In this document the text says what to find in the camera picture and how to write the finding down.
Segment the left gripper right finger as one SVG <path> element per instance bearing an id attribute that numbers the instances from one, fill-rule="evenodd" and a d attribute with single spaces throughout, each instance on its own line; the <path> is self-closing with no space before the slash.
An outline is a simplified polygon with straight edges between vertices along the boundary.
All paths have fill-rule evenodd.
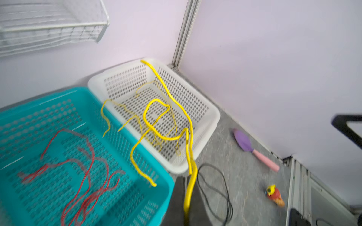
<path id="1" fill-rule="evenodd" d="M 211 220 L 208 217 L 204 206 L 203 198 L 197 184 L 194 185 L 190 209 L 189 209 L 189 225 L 190 226 L 211 226 Z"/>

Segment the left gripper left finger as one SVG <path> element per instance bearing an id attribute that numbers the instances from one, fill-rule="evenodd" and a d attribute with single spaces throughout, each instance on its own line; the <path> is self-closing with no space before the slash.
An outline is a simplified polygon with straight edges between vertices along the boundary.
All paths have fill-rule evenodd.
<path id="1" fill-rule="evenodd" d="M 165 216 L 161 226 L 184 225 L 185 177 L 177 177 Z"/>

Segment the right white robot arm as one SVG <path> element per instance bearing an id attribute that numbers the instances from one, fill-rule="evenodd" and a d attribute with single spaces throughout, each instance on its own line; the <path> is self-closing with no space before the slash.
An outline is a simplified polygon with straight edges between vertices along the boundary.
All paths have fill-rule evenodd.
<path id="1" fill-rule="evenodd" d="M 362 223 L 362 115 L 339 113 L 311 130 L 288 158 L 289 226 Z"/>

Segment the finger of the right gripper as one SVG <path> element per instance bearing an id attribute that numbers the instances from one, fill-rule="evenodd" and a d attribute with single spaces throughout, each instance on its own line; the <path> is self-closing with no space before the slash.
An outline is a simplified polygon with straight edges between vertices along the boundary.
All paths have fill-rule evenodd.
<path id="1" fill-rule="evenodd" d="M 362 115 L 335 115 L 331 121 L 331 124 L 340 133 L 346 136 L 360 149 L 362 148 L 362 137 L 353 131 L 349 126 L 348 122 L 362 122 Z"/>

